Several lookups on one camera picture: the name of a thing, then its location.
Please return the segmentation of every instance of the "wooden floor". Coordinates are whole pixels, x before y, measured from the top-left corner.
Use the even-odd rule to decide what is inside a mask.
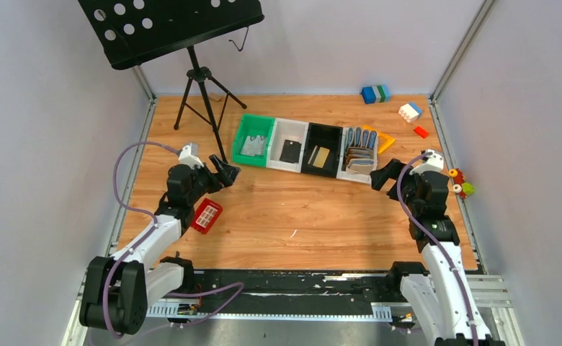
[[[338,126],[371,125],[396,138],[379,156],[379,167],[392,158],[403,162],[425,148],[440,150],[427,100],[421,96],[393,96],[391,102],[364,105],[360,96],[243,96],[249,108],[241,109],[229,101],[221,125],[221,138],[228,160],[239,120],[244,112],[271,117],[302,120]],[[429,131],[423,139],[413,133],[398,115],[401,105],[413,101],[424,110],[416,122]],[[181,97],[162,97],[153,117],[148,140],[175,148],[194,141],[199,157],[208,162],[218,148],[211,127],[186,109],[178,131],[173,124]],[[199,97],[189,103],[206,114]],[[223,102],[213,102],[219,114]],[[155,210],[166,190],[166,173],[177,164],[177,157],[158,147],[148,146],[141,160],[130,204]],[[345,269],[384,270],[393,261],[421,261],[409,234],[409,222],[396,201],[369,185],[338,179],[316,177],[241,166],[234,186],[210,199],[223,206],[217,223],[203,235],[189,229],[164,256],[179,251],[196,268],[233,269]],[[455,222],[462,241],[466,269],[476,269],[468,236],[457,201],[450,194],[447,214]],[[125,246],[148,224],[149,217],[128,212],[120,236]]]

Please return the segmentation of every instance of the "black bin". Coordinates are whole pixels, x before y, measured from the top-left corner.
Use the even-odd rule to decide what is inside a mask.
[[[330,149],[330,154],[326,159],[323,168],[318,168],[308,164],[313,150],[316,146]],[[300,172],[307,174],[320,175],[322,177],[336,178],[339,166],[339,157],[342,146],[342,128],[338,126],[322,125],[309,123],[304,146],[304,157]]]

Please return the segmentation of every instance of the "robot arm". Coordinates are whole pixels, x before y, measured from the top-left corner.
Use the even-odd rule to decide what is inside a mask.
[[[154,213],[157,223],[150,222],[118,252],[109,257],[95,257],[90,262],[79,314],[82,325],[106,329],[102,306],[104,283],[111,267],[121,258],[108,295],[109,315],[116,332],[135,334],[149,306],[172,290],[190,292],[194,288],[194,268],[189,260],[165,257],[155,269],[149,269],[185,233],[194,218],[194,204],[205,193],[231,186],[240,172],[238,167],[222,162],[215,155],[209,159],[217,173],[212,173],[200,161],[195,144],[184,146],[179,153],[180,164],[169,170],[167,191]]]
[[[396,185],[388,192],[392,200],[402,201],[412,216],[439,242],[435,244],[424,232],[410,221],[409,231],[417,249],[424,258],[429,272],[420,262],[394,262],[389,272],[391,289],[400,293],[413,307],[421,323],[428,345],[472,345],[471,324],[475,324],[478,344],[505,345],[493,341],[491,331],[485,325],[472,297],[461,262],[461,249],[455,225],[445,215],[449,193],[449,178],[440,172],[444,168],[442,155],[427,150],[423,162],[402,178],[401,196]],[[382,169],[370,173],[372,188],[380,190],[388,179],[398,179],[405,164],[393,159]],[[460,280],[467,291],[462,292],[455,273],[440,247],[449,254]],[[473,311],[473,321],[468,318],[465,301]]]

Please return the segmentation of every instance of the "black music stand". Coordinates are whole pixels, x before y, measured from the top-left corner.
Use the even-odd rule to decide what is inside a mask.
[[[187,48],[192,70],[179,108],[175,130],[184,106],[211,125],[224,162],[226,155],[220,139],[219,125],[228,96],[243,108],[247,106],[199,66],[194,45],[264,20],[259,0],[79,0],[94,28],[111,66],[123,70]],[[205,80],[209,79],[226,93],[219,123],[211,109]],[[200,88],[209,119],[186,103],[192,81]]]

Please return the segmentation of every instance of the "tripod leg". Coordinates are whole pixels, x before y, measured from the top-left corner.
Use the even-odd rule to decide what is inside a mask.
[[[177,120],[175,120],[175,125],[173,125],[173,128],[175,130],[179,129],[179,121],[181,121],[181,119],[182,119],[182,114],[184,112],[184,107],[185,107],[186,101],[187,101],[187,95],[189,94],[189,88],[191,86],[192,86],[192,79],[188,78],[186,91],[184,92],[184,98],[182,99],[182,105],[181,105],[181,107],[179,107],[179,113],[177,113]]]
[[[222,140],[220,139],[220,131],[218,129],[217,123],[215,123],[215,117],[213,116],[213,109],[211,108],[211,102],[209,102],[209,96],[207,95],[207,88],[205,87],[205,81],[199,81],[198,86],[200,87],[200,93],[202,94],[202,100],[205,101],[205,108],[207,108],[207,114],[209,115],[209,122],[213,128],[213,133],[215,134],[215,140],[218,142],[218,148],[220,149],[220,154],[222,155],[222,160],[228,163],[226,159],[226,154],[223,151]]]
[[[241,102],[241,100],[239,100],[236,96],[234,96],[234,94],[231,93],[230,90],[226,89],[226,87],[223,86],[217,79],[215,79],[213,76],[209,77],[209,79],[211,79],[211,81],[215,83],[215,85],[220,87],[220,89],[222,89],[226,94],[230,95],[230,97],[232,97],[232,99],[235,100],[236,103],[241,105],[241,107],[243,107],[244,110],[247,109],[247,105],[245,105],[243,102]]]

